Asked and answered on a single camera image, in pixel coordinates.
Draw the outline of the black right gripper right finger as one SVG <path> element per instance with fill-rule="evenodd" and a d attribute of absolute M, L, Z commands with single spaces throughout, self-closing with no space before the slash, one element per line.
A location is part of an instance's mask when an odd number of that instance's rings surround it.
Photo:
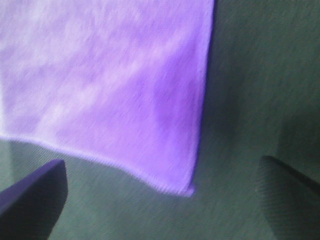
<path fill-rule="evenodd" d="M 257 170 L 257 197 L 278 240 L 320 238 L 320 185 L 273 156 L 263 156 Z"/>

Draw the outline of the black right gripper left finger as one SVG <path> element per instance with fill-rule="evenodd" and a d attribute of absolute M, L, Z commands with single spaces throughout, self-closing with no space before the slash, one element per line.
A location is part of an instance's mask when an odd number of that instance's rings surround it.
<path fill-rule="evenodd" d="M 52 160 L 0 193 L 2 240 L 47 240 L 68 196 L 65 161 Z"/>

